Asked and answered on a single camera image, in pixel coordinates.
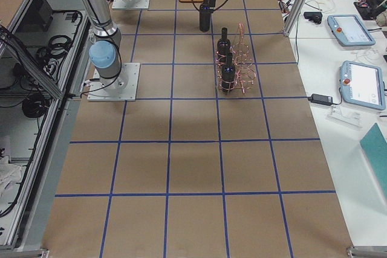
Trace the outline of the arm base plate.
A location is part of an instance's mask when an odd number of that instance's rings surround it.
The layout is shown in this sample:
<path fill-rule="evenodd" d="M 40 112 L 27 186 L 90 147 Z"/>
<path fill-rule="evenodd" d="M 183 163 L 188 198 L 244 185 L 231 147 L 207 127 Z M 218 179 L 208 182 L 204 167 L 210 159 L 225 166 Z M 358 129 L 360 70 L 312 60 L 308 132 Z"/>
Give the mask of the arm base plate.
<path fill-rule="evenodd" d="M 91 102 L 120 102 L 136 100 L 140 63 L 123 63 L 120 75 L 115 79 L 101 79 L 95 69 L 97 81 L 90 86 L 87 100 Z"/>
<path fill-rule="evenodd" d="M 147 10 L 150 0 L 114 0 L 113 10 Z"/>

